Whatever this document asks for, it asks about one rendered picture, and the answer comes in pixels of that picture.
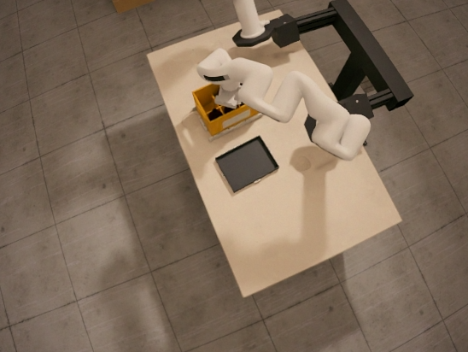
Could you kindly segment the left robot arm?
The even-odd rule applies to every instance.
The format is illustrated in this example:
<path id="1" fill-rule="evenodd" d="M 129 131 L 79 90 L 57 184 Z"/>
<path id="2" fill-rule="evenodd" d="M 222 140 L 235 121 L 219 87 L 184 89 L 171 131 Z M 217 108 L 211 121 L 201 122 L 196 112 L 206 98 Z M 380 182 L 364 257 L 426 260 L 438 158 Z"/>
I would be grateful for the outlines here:
<path id="1" fill-rule="evenodd" d="M 222 91 L 214 103 L 236 109 L 234 98 L 240 89 L 241 102 L 281 123 L 292 119 L 303 98 L 308 114 L 316 120 L 313 142 L 344 161 L 357 156 L 370 131 L 371 123 L 365 116 L 349 115 L 304 73 L 289 72 L 269 105 L 263 99 L 272 83 L 273 71 L 265 64 L 243 58 L 232 60 L 225 50 L 217 49 L 198 64 L 196 71 L 207 82 L 221 85 Z"/>

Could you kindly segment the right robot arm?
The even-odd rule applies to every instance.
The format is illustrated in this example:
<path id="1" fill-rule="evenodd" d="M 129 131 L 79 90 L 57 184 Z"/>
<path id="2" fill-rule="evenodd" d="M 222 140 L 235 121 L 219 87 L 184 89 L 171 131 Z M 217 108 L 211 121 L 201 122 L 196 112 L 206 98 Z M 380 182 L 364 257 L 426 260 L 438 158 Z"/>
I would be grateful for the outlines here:
<path id="1" fill-rule="evenodd" d="M 269 20 L 259 21 L 254 0 L 233 0 L 237 17 L 239 19 L 242 38 L 255 38 L 264 31 L 264 25 L 269 24 Z"/>

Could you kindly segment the yellow plastic crate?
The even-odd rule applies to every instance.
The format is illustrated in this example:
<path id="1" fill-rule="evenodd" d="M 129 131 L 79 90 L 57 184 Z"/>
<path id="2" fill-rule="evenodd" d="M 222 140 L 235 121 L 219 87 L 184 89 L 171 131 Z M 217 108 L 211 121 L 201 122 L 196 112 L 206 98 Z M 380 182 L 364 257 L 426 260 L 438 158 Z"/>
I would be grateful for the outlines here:
<path id="1" fill-rule="evenodd" d="M 223 132 L 224 130 L 260 113 L 259 111 L 252 109 L 245 104 L 242 107 L 238 105 L 239 108 L 225 114 L 225 106 L 219 106 L 218 104 L 214 103 L 214 99 L 216 97 L 217 91 L 219 90 L 219 87 L 220 85 L 214 85 L 210 83 L 192 92 L 197 112 L 199 113 L 200 110 L 202 110 L 201 112 L 203 112 L 209 122 L 205 125 L 211 136 Z M 212 109 L 219 110 L 223 115 L 215 120 L 210 121 L 208 114 L 212 111 Z"/>

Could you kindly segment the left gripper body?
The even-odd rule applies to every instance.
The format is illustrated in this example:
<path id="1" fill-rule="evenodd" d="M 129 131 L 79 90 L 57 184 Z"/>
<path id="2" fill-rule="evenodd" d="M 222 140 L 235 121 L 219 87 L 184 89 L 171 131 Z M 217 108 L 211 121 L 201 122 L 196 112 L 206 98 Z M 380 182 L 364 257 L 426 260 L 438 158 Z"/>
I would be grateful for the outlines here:
<path id="1" fill-rule="evenodd" d="M 222 91 L 222 89 L 221 89 L 221 85 L 220 85 L 220 88 L 219 88 L 219 95 L 220 95 L 221 91 Z M 239 92 L 239 91 L 240 91 L 240 90 L 238 90 L 238 92 Z M 241 104 L 241 101 L 240 101 L 240 99 L 238 98 L 238 92 L 236 93 L 234 100 L 237 101 L 237 104 Z"/>

